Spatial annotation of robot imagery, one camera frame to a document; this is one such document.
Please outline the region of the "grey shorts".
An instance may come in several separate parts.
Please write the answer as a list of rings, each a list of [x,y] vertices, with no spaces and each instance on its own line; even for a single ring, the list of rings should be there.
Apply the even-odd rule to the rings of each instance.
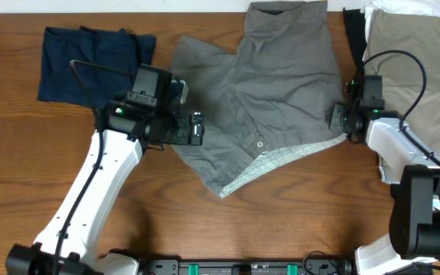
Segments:
[[[236,53],[183,36],[171,69],[203,114],[199,147],[176,147],[217,197],[340,144],[329,127],[343,99],[327,2],[254,2]]]

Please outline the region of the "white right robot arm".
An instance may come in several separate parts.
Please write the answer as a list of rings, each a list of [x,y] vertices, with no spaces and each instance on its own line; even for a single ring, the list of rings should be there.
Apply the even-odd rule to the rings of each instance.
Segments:
[[[355,135],[400,175],[392,186],[389,231],[354,252],[355,274],[440,270],[440,158],[394,113],[337,104],[330,128]]]

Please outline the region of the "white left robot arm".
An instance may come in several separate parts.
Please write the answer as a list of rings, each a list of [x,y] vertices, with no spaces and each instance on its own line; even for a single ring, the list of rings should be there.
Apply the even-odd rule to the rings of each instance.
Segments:
[[[97,245],[120,189],[150,144],[202,144],[201,112],[177,102],[159,107],[112,101],[99,110],[86,159],[63,203],[30,247],[16,244],[9,274],[138,274],[140,261],[123,251],[97,258]]]

